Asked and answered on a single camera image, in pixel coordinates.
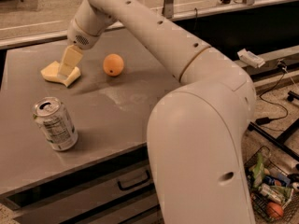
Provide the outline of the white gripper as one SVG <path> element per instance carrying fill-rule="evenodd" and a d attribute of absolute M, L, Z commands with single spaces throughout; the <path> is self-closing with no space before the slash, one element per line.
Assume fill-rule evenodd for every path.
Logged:
<path fill-rule="evenodd" d="M 68 77 L 83 57 L 83 49 L 91 49 L 107 27 L 116 22 L 111 15 L 83 0 L 67 29 L 72 44 L 64 50 L 58 74 Z"/>

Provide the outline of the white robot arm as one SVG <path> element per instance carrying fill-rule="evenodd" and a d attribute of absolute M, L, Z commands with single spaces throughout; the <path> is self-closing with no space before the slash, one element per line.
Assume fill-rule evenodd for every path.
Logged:
<path fill-rule="evenodd" d="M 180 86 L 153 108 L 149 164 L 165 224 L 255 224 L 241 140 L 254 114 L 248 73 L 136 0 L 83 0 L 69 41 L 90 49 L 115 21 Z"/>

